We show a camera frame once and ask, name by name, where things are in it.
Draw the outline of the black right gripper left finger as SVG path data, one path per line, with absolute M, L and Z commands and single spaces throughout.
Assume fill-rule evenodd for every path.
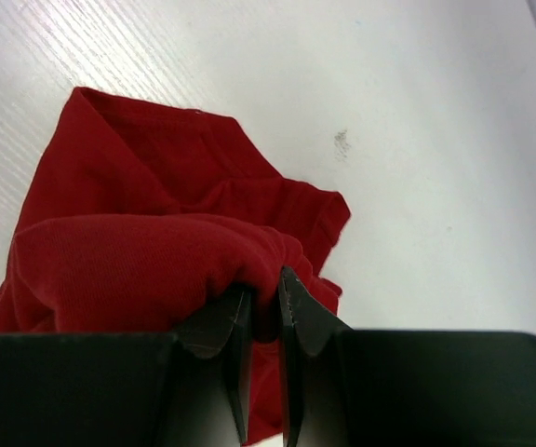
M 170 332 L 0 334 L 0 446 L 240 446 L 251 292 Z

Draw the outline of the dark red t shirt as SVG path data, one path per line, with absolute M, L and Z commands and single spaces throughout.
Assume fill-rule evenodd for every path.
M 75 88 L 20 211 L 0 333 L 166 332 L 234 283 L 267 318 L 284 266 L 336 311 L 320 273 L 350 216 L 229 116 Z

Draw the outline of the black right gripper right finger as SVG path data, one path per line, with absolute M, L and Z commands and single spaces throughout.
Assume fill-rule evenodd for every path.
M 536 335 L 354 329 L 278 284 L 287 446 L 536 446 Z

